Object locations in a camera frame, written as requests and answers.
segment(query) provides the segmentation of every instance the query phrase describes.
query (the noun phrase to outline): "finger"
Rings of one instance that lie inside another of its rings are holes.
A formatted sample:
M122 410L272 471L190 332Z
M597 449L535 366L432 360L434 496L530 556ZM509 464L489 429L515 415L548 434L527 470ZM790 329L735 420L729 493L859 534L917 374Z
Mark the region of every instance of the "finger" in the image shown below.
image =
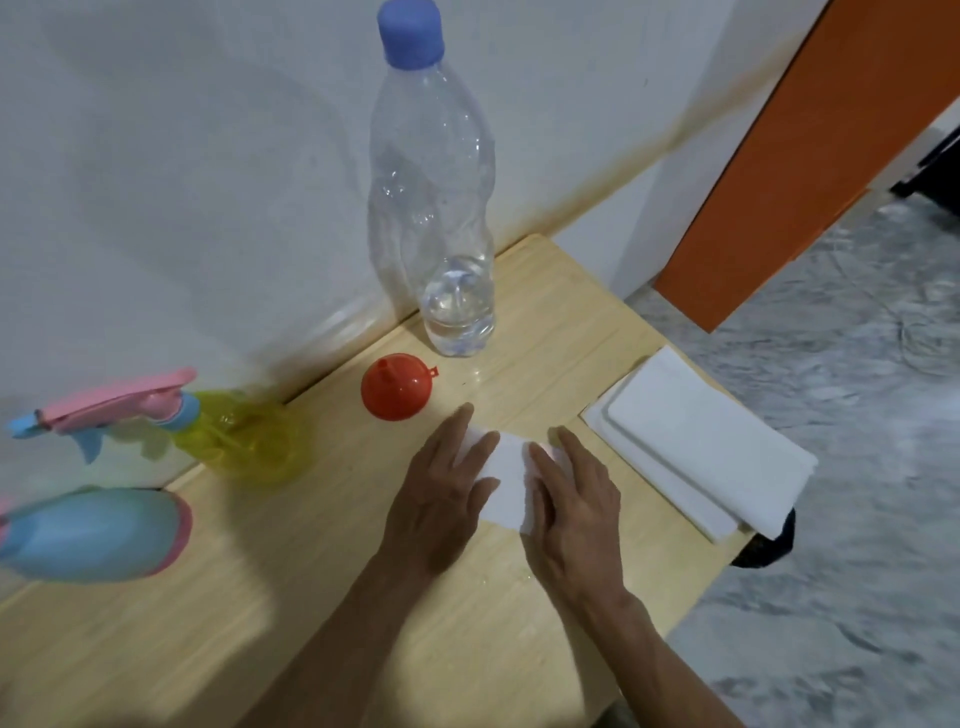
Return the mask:
M464 456L463 462L457 466L457 474L462 475L468 487L473 485L477 475L490 460L490 456L500 442L499 432L488 432L481 437Z
M467 513L469 513L470 520L473 523L480 520L480 511L487 505L487 501L499 484L500 481L495 477L485 477L482 480L477 480L470 489L470 495L467 496Z
M437 454L437 446L440 444L440 440L444 436L444 429L449 422L450 418L447 417L439 425L437 425L437 428L430 433L430 436L426 439L426 442L423 443L423 447L420 448L420 451L417 453L417 455L425 460L428 465L433 462L433 456Z
M534 481L534 530L531 534L537 544L542 544L550 527L546 517L546 500L548 498L545 487L540 480Z
M537 443L530 443L530 457L540 471L540 480L550 496L557 515L562 516L570 503L570 498L576 493L576 488L564 475L560 466Z
M597 460L593 453L580 442L580 438L566 427L557 427L557 437L560 438L560 444L564 446L566 456L570 458L570 465L573 466L573 480L577 486L577 492L582 495L595 485Z
M445 468L453 466L453 459L464 443L464 435L467 434L471 417L473 417L473 405L467 402L460 405L457 411L447 418L444 431L440 436L440 443L437 445L437 452L433 456L434 463Z

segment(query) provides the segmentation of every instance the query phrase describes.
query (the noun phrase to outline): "gray floor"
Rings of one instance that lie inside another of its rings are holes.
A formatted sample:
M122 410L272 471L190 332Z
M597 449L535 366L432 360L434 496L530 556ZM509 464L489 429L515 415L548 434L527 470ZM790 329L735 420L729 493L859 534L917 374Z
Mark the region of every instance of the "gray floor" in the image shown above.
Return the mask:
M630 301L820 458L794 554L726 570L671 636L750 726L960 726L958 281L960 221L914 197L828 231L710 336Z

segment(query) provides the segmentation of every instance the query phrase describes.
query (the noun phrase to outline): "spray nozzle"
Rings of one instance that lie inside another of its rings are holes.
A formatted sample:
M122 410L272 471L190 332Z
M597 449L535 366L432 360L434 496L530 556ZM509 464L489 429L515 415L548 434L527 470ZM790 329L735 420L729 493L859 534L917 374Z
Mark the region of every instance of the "spray nozzle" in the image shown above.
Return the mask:
M56 432L69 435L80 447L84 461L92 463L103 448L108 425L145 416L155 422L177 418L183 406L182 387L197 378L197 370L184 367L167 375L143 376L89 389L7 423L17 439Z

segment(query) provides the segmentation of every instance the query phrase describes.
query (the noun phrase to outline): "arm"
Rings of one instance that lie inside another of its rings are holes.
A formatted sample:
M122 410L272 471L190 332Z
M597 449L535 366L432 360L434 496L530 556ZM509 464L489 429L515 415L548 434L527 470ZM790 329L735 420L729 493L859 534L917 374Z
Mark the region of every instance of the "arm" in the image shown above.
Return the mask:
M576 435L565 428L559 434L573 482L539 446L530 447L541 475L533 538L547 586L593 639L644 728L743 728L624 587L620 493Z
M454 466L472 414L473 406L465 404L414 455L387 515L380 549L241 728L360 724L404 621L463 553L498 485L476 480L499 442L495 432Z

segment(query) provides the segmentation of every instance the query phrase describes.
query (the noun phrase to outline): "spray bottle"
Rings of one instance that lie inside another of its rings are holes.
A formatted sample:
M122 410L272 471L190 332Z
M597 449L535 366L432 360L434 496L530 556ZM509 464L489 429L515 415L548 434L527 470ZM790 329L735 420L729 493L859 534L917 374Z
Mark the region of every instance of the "spray bottle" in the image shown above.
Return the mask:
M15 438L47 432L69 435L92 463L109 425L146 417L170 432L174 445L212 471L254 484L281 483L307 464L307 433L282 404L252 400L240 392L188 394L192 367L87 390L18 418Z
M137 579L173 564L192 525L176 494L84 488L0 516L0 564L44 581Z

